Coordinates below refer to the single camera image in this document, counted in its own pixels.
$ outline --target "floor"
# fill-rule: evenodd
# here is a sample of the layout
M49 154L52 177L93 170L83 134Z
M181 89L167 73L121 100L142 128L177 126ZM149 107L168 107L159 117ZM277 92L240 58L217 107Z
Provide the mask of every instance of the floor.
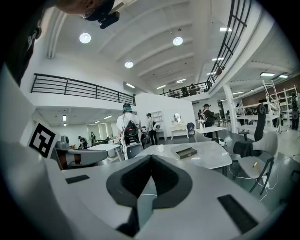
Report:
M255 196L258 200L261 200L261 202L266 206L266 208L269 211L274 211L279 206L279 200L284 199L288 201L294 186L296 183L300 180L300 176L298 174L294 174L291 177L291 173L293 170L300 170L300 131L294 131L294 130L284 130L281 133L281 138L279 141L279 153L275 159L275 163L272 168L272 172L269 178L269 184L271 189L267 189L263 192L262 195L260 195L261 186L257 186L253 192L251 193L253 196ZM224 148L229 152L231 155L232 160L237 159L239 156L235 155L233 153L233 146L236 141L244 141L244 136L239 134L233 134L232 132L229 132L227 130L219 131L219 137L223 138L225 142L227 142L227 146ZM191 136L189 139L187 139L186 136L178 136L174 137L173 140L168 138L166 141L163 138L160 138L158 140L158 144L176 144L176 143L194 143L195 139L193 136ZM268 159L269 155L267 153L263 153L259 158L262 161L266 161ZM238 163L233 163L230 166L230 171L232 173L235 172L235 170L238 167ZM228 171L227 177L232 180L233 176ZM247 177L247 175L241 171L239 173L239 177ZM251 187L254 185L255 180L252 179L243 179L243 178L236 178L233 180L236 184L238 184L240 187L245 189L246 191L249 191ZM151 215L151 204L153 199L156 197L155 194L155 185L153 185L153 181L149 181L148 186L145 187L141 197L138 201L138 211L142 211L143 214L139 214L140 216L140 226L143 226L147 219Z

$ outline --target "cup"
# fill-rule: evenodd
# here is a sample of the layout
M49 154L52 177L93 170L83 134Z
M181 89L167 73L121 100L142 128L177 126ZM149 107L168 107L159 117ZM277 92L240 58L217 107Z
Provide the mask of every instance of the cup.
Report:
M156 148L157 151L163 152L165 150L165 147L161 144Z

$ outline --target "white shirt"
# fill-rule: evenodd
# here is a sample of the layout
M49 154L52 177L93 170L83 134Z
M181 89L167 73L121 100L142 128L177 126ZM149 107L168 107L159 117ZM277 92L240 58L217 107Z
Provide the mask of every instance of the white shirt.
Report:
M149 117L147 119L147 121L148 121L147 130L149 132L149 131L153 130L153 119L151 117Z
M138 116L134 115L133 113L127 112L126 114L121 115L117 119L117 128L123 132L123 129L127 127L128 123L133 121L136 125L141 126L141 121Z

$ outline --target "fluorescent light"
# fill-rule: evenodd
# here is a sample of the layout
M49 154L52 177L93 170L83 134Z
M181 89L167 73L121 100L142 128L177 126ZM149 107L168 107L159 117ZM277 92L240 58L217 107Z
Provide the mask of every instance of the fluorescent light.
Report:
M178 81L176 81L177 83L180 83L180 82L183 82L183 81L185 81L186 80L186 78L185 79L181 79L181 80L178 80Z
M130 85L129 83L126 83L126 85L127 85L128 87L135 88L135 86L132 86L132 85Z
M226 31L227 31L227 28L220 28L220 32L226 32Z
M174 40L173 40L173 44L174 44L175 46L181 45L182 42L183 42L183 39L182 39L181 37L176 37L176 38L174 38Z
M89 43L90 40L91 40L90 34L86 32L79 36L79 41L81 41L82 43Z
M217 61L217 60L218 60L218 61L219 61L219 60L224 60L224 58L218 58L218 59L213 58L213 59L212 59L212 61Z
M164 88L165 87L165 85L164 86L161 86L161 87L158 87L158 88L156 88L156 89L160 89L160 88Z
M111 118L111 117L112 117L112 115L109 115L109 116L105 117L104 119L108 119L108 118Z
M133 62L126 62L125 63L125 67L127 67L127 68L132 68L133 67Z
M234 95L234 94L240 94L240 93L244 93L244 92L235 92L235 93L233 93L233 95Z
M274 76L274 73L261 73L261 76L272 77Z

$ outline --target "gray chair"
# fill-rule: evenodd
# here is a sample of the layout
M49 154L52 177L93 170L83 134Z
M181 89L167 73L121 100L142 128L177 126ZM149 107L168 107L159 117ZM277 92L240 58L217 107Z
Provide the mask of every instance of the gray chair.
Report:
M233 179L236 178L238 173L240 172L241 169L244 170L244 172L252 179L256 179L255 184L251 188L250 192L253 191L253 189L256 187L256 185L259 183L261 180L262 176L267 174L267 179L266 182L262 188L262 191L260 193L263 194L263 191L267 185L267 182L270 177L270 173L272 170L272 166L274 164L274 156L276 155L277 149L278 149L278 137L276 132L267 132L261 140L257 142L252 143L253 150L261 150L265 151L269 154L272 155L266 163L264 163L261 159L257 157L243 157L238 160L240 167L235 173L235 176Z
M196 141L196 143L208 142L208 141L211 141L211 138L205 137L200 133L195 133L195 141Z

